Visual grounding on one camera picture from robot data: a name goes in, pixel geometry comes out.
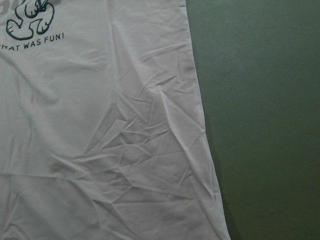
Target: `cloth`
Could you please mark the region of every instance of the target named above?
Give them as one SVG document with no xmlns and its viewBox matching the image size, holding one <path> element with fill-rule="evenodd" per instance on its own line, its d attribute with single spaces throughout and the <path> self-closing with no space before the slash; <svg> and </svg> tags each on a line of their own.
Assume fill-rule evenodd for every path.
<svg viewBox="0 0 320 240">
<path fill-rule="evenodd" d="M 229 240 L 185 0 L 0 0 L 0 240 Z"/>
</svg>

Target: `cartoon character print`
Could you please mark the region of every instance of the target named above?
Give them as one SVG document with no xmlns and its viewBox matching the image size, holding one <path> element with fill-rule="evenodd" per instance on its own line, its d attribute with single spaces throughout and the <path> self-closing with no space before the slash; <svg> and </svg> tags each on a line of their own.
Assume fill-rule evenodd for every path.
<svg viewBox="0 0 320 240">
<path fill-rule="evenodd" d="M 23 0 L 15 8 L 16 20 L 6 22 L 6 32 L 16 40 L 28 40 L 44 34 L 54 18 L 55 8 L 49 0 Z"/>
</svg>

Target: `t-shirt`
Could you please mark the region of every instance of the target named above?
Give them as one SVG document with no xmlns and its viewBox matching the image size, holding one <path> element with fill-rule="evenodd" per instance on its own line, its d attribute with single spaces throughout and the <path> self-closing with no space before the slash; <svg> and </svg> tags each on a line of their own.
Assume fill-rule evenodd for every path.
<svg viewBox="0 0 320 240">
<path fill-rule="evenodd" d="M 185 0 L 0 0 L 0 239 L 229 240 Z"/>
</svg>

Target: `green surface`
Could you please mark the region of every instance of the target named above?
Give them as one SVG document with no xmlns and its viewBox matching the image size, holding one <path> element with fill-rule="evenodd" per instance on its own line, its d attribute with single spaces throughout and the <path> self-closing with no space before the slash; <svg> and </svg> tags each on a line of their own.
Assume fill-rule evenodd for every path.
<svg viewBox="0 0 320 240">
<path fill-rule="evenodd" d="M 320 1 L 187 0 L 233 240 L 320 240 Z"/>
</svg>

